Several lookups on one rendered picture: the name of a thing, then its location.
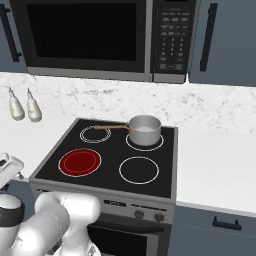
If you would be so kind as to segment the grey-blue base cupboard door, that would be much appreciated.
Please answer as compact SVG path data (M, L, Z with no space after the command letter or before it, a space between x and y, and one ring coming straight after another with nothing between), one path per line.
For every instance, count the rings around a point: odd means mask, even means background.
M173 225L167 256L256 256L256 238Z

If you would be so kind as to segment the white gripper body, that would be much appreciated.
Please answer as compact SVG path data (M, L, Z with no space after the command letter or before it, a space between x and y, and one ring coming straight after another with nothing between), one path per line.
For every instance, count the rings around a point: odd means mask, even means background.
M24 163L7 153L0 155L0 187L4 187L18 172L24 168Z

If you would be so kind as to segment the black oven door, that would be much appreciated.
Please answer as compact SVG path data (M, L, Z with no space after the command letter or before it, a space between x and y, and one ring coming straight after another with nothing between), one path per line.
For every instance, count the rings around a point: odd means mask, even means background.
M171 225L162 224L164 231L155 234L136 234L90 224L88 234L102 256L167 256Z

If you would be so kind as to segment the black and steel stove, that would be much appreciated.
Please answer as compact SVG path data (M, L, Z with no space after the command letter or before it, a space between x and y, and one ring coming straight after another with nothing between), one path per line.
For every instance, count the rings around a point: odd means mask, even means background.
M139 146L125 129L97 130L102 120L77 119L29 177L33 194L61 191L96 196L101 214L170 224L176 202L178 130L161 129L160 140Z

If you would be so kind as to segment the black and steel microwave oven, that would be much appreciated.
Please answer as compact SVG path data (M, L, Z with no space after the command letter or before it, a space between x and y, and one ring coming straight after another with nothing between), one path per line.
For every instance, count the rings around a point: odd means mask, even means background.
M10 0L32 75L186 80L197 0Z

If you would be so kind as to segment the grey-blue drawer front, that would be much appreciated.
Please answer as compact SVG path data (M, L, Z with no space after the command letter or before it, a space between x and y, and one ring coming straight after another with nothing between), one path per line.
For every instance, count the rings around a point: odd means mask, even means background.
M242 225L242 230L236 231L214 227L212 225L214 217L217 217L219 221L229 223L233 223L236 219L238 219L239 223ZM256 238L256 218L253 217L196 209L185 206L176 206L174 213L174 223L182 226Z

